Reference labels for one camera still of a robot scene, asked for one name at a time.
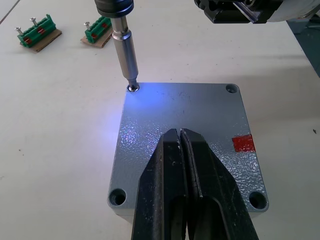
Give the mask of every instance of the cardboard base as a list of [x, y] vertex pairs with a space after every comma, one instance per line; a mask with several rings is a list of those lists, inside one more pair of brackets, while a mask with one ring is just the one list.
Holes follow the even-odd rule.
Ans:
[[44, 39], [42, 39], [41, 41], [39, 41], [38, 43], [36, 43], [32, 47], [29, 47], [28, 49], [38, 53], [42, 49], [44, 49], [46, 46], [48, 46], [53, 40], [55, 40], [57, 37], [59, 37], [61, 34], [62, 34], [62, 31], [60, 31], [59, 29], [56, 29], [53, 32], [51, 32], [48, 36], [46, 36]]
[[113, 32], [113, 29], [112, 29], [112, 27], [111, 27], [111, 28], [110, 28], [104, 35], [102, 35], [95, 43], [90, 43], [90, 42], [88, 42], [88, 39], [87, 39], [86, 36], [84, 36], [83, 38], [81, 38], [81, 42], [83, 42], [84, 44], [87, 44], [87, 45], [90, 45], [90, 46], [93, 46], [93, 47], [102, 49], [102, 48], [106, 45], [106, 43], [109, 41], [109, 39], [111, 38], [112, 32]]

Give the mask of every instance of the green terminal block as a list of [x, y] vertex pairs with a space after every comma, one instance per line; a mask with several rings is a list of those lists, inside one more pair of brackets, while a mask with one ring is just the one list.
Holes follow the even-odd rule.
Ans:
[[35, 23], [34, 21], [34, 26], [30, 27], [17, 37], [24, 47], [31, 48], [54, 30], [56, 30], [56, 24], [52, 21], [50, 15], [47, 14], [46, 17], [38, 23]]
[[101, 16], [92, 26], [87, 24], [87, 30], [85, 30], [85, 36], [89, 43], [94, 44], [101, 36], [103, 36], [110, 28], [111, 20], [105, 16]]

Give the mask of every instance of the red sticker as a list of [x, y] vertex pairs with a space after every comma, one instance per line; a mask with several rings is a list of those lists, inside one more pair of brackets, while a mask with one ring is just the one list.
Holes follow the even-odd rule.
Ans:
[[252, 135], [236, 136], [232, 138], [234, 150], [237, 153], [255, 152], [256, 148]]

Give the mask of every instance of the screw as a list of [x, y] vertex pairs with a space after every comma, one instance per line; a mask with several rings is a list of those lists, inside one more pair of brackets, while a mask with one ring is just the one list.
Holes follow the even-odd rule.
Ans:
[[24, 33], [21, 31], [21, 27], [17, 26], [14, 30], [16, 30], [20, 36], [22, 36]]
[[86, 21], [83, 25], [85, 25], [86, 29], [88, 29], [89, 31], [91, 30], [90, 22]]
[[36, 22], [36, 18], [35, 17], [30, 18], [30, 21], [33, 22], [33, 24], [35, 26], [38, 26], [38, 23]]

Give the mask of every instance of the screw hole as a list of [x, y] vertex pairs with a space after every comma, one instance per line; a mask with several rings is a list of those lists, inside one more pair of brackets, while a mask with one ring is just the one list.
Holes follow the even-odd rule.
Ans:
[[109, 195], [109, 201], [114, 206], [120, 206], [126, 200], [126, 193], [120, 188], [113, 190]]
[[238, 92], [238, 86], [234, 84], [228, 84], [227, 86], [225, 86], [225, 89], [231, 94], [235, 94], [236, 92]]
[[258, 191], [254, 191], [250, 194], [249, 201], [255, 209], [264, 209], [267, 206], [265, 196]]

